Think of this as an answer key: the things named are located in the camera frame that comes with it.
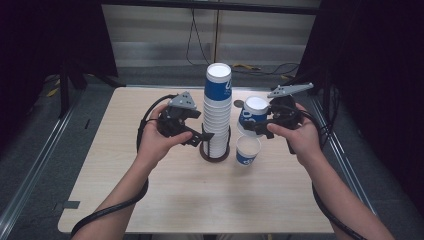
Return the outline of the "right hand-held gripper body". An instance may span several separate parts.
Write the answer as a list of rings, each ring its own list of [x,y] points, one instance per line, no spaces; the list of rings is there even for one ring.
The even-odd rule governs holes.
[[[275,87],[267,97],[270,99],[271,122],[294,130],[303,120],[303,113],[296,107],[293,95],[312,89],[312,83]]]

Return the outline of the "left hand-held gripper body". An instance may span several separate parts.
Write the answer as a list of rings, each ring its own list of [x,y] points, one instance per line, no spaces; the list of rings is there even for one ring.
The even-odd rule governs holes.
[[[158,130],[165,136],[176,136],[190,131],[193,137],[199,137],[200,133],[185,124],[188,118],[198,119],[201,112],[197,110],[192,96],[188,91],[177,94],[168,103],[167,107],[158,117]]]

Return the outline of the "blue and white paper cup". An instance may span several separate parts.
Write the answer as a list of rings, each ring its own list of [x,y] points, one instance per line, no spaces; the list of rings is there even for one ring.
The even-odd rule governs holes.
[[[261,142],[258,138],[240,136],[236,141],[236,161],[242,166],[250,166],[260,151]]]
[[[249,96],[243,103],[239,114],[237,127],[241,134],[258,138],[259,135],[254,130],[246,130],[243,125],[248,122],[262,122],[267,119],[269,103],[262,97]]]

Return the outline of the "stack of white paper cups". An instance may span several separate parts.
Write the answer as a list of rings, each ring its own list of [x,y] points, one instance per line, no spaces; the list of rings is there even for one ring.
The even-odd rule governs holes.
[[[232,72],[224,63],[213,63],[207,67],[204,87],[202,131],[214,133],[210,143],[213,156],[224,152],[224,135],[230,128],[232,104]]]

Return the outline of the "black wire cup holder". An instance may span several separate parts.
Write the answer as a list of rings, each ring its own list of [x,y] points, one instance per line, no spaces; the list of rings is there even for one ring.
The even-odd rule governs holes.
[[[222,140],[223,143],[225,143],[224,152],[220,154],[219,156],[213,156],[210,150],[210,143],[211,141],[202,141],[200,143],[199,152],[200,156],[211,163],[218,163],[222,162],[227,159],[230,153],[230,140],[231,140],[231,128],[228,128],[227,133],[224,135],[224,138]]]

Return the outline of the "person's right hand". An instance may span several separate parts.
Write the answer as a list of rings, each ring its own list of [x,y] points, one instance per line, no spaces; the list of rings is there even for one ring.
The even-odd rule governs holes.
[[[322,154],[317,129],[308,118],[303,118],[298,128],[291,130],[274,123],[269,123],[267,129],[278,136],[284,137],[296,153],[299,163],[309,168],[314,159]]]

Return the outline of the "person's left hand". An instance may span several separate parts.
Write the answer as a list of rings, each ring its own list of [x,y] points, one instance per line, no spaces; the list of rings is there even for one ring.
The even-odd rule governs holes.
[[[166,105],[162,104],[150,114],[135,159],[137,164],[155,167],[172,147],[184,143],[192,137],[192,133],[188,131],[171,137],[165,137],[158,131],[158,117],[165,108]]]

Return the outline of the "yellow floor marker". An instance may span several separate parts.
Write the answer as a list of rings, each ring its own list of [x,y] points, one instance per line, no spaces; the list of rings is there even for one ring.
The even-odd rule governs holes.
[[[256,66],[247,65],[247,64],[238,64],[238,63],[233,64],[232,67],[234,67],[234,68],[245,68],[245,69],[253,70],[253,71],[260,71],[261,70],[261,68],[256,67]]]

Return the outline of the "black metal stand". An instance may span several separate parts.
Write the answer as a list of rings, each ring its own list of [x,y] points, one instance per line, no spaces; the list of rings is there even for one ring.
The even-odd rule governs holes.
[[[93,75],[95,78],[99,79],[103,83],[106,83],[107,85],[113,88],[124,86],[123,83],[113,80],[108,75],[102,74],[96,68],[90,68],[89,66],[80,64],[78,62],[64,62],[61,65],[61,70],[59,74],[61,103],[61,109],[59,114],[60,118],[64,117],[70,111],[71,101],[69,84],[72,84],[73,88],[78,91],[85,90],[88,86],[88,82],[85,78],[86,75]]]

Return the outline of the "yellow floor tape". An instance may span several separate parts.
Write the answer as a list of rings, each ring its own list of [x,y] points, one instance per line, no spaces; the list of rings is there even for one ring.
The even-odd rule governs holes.
[[[55,81],[55,83],[54,83],[54,85],[53,85],[53,87],[49,90],[49,92],[47,93],[47,97],[52,97],[52,96],[54,96],[58,91],[59,91],[59,88],[60,88],[60,83],[61,83],[61,80],[60,79],[57,79],[56,81]]]

